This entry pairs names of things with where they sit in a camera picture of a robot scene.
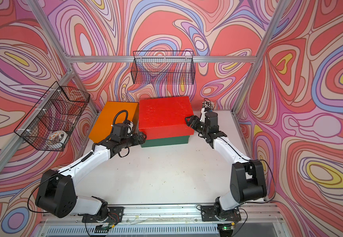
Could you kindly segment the red shoebox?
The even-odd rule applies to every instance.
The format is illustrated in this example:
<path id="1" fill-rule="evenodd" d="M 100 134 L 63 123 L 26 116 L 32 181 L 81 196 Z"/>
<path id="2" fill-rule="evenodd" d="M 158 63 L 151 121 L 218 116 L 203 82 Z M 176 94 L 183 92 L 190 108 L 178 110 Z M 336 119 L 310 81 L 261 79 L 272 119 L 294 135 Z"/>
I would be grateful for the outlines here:
<path id="1" fill-rule="evenodd" d="M 194 130 L 186 125 L 185 118 L 193 114 L 187 96 L 141 100 L 138 129 L 148 140 L 190 136 Z"/>

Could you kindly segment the orange shoebox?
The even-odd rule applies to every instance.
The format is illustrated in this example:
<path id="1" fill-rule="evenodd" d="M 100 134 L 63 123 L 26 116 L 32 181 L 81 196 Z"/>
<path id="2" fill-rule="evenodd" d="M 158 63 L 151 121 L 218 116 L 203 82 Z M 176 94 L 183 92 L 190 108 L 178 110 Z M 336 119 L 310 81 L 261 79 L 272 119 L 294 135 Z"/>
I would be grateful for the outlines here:
<path id="1" fill-rule="evenodd" d="M 114 117 L 121 110 L 128 111 L 128 120 L 134 123 L 134 128 L 138 124 L 138 103 L 132 102 L 107 102 L 93 126 L 89 139 L 98 143 L 105 139 L 111 132 Z"/>

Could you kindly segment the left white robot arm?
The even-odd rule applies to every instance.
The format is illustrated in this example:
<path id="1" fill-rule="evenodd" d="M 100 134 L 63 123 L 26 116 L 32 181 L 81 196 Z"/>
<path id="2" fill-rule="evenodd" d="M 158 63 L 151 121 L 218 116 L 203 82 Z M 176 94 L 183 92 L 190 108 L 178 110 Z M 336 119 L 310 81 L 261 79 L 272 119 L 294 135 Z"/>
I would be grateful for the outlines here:
<path id="1" fill-rule="evenodd" d="M 95 143 L 89 153 L 59 170 L 48 170 L 43 174 L 35 205 L 58 218 L 85 215 L 104 222 L 110 214 L 107 201 L 94 196 L 79 196 L 75 187 L 95 168 L 120 155 L 123 149 L 142 145 L 146 139 L 143 132 L 135 133 L 129 123 L 114 124 L 111 133 Z"/>

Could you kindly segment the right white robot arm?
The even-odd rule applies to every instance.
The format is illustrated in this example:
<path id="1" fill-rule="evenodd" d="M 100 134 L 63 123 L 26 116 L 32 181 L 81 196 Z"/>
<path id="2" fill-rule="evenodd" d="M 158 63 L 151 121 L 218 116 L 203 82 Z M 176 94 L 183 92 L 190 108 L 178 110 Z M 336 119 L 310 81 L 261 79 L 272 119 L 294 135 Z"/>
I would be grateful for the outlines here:
<path id="1" fill-rule="evenodd" d="M 202 112 L 200 117 L 189 116 L 185 122 L 231 165 L 230 190 L 216 199 L 216 215 L 266 197 L 267 185 L 262 162 L 251 160 L 230 142 L 228 136 L 219 129 L 216 112 Z"/>

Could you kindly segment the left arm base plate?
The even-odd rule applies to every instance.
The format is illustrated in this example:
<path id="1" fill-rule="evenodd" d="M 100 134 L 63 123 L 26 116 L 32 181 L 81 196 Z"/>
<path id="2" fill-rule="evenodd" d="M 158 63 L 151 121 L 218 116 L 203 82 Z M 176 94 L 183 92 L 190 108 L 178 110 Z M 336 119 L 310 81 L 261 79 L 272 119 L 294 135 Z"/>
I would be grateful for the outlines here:
<path id="1" fill-rule="evenodd" d="M 117 225 L 124 217 L 123 206 L 105 206 L 96 215 L 84 214 L 82 222 L 84 224 Z"/>

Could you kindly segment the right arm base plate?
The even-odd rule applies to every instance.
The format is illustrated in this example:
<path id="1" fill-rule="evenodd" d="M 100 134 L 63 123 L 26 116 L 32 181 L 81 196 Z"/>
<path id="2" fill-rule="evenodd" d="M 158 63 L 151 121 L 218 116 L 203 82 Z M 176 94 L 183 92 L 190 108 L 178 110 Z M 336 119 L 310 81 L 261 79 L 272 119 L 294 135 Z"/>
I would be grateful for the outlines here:
<path id="1" fill-rule="evenodd" d="M 201 213 L 203 222 L 234 222 L 238 223 L 242 220 L 239 209 L 224 211 L 219 205 L 197 205 L 196 209 Z"/>

